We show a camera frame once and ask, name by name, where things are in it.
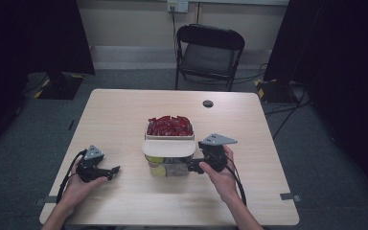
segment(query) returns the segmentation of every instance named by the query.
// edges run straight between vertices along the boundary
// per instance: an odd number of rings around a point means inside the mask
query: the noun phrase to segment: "baseboard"
[[[95,69],[175,68],[174,50],[165,47],[90,46]],[[271,50],[245,50],[239,69],[259,69]]]

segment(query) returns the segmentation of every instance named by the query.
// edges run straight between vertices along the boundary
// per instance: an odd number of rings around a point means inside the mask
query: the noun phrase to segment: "gray carpet floor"
[[[233,91],[256,93],[253,80],[243,82],[248,80],[243,78],[258,74],[258,70],[239,70],[236,80],[239,83],[234,84]],[[27,88],[43,78],[44,74],[30,75]],[[92,90],[173,90],[173,87],[173,69],[97,70],[96,76],[86,76],[73,101],[39,100],[33,98],[35,90],[26,93],[20,114],[0,136],[0,229],[41,227],[39,200],[50,192]],[[225,86],[215,81],[201,84],[181,79],[179,89],[225,91]],[[293,89],[297,97],[302,96],[302,87]],[[306,95],[303,103],[308,101]],[[292,105],[263,103],[262,107],[270,113]],[[273,134],[288,114],[289,111],[267,114]],[[302,200],[296,202],[299,224],[267,228],[368,229],[368,180],[334,143],[330,127],[311,103],[296,109],[274,142],[291,192]],[[148,228],[119,226],[118,229]]]

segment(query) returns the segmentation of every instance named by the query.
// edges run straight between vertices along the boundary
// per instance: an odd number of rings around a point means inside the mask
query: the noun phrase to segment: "wall outlet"
[[[167,12],[188,12],[188,0],[168,0]]]
[[[178,1],[177,0],[168,0],[167,1],[167,12],[178,12]]]

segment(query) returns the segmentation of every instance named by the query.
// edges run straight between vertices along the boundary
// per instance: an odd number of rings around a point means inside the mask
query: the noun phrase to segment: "white wall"
[[[78,0],[78,4],[91,46],[173,50],[173,19],[166,1]],[[190,2],[188,13],[175,14],[175,27],[198,20],[235,30],[245,39],[244,54],[256,56],[271,51],[286,7]]]

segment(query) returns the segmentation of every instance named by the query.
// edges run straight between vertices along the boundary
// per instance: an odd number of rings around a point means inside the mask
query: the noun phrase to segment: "finger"
[[[76,173],[77,165],[79,164],[80,161],[81,161],[81,158],[76,160],[76,163],[74,163],[73,168],[71,169],[71,174]]]
[[[206,162],[199,162],[199,167],[205,171],[210,177],[215,177],[217,172],[211,168],[211,166]]]
[[[226,152],[226,156],[229,159],[231,159],[230,161],[228,161],[229,168],[231,168],[231,170],[234,170],[234,168],[235,168],[234,163],[233,163],[233,161],[234,161],[234,152],[231,149],[229,149],[229,147],[227,147],[227,146],[223,146],[223,149]]]
[[[104,184],[108,179],[105,176],[101,176],[96,178],[95,180],[89,182],[88,184],[93,187],[93,188],[97,188],[100,185]]]
[[[229,147],[227,146],[223,146],[223,149],[225,150],[228,158],[230,158],[231,160],[234,160],[234,152],[231,149],[229,149]]]

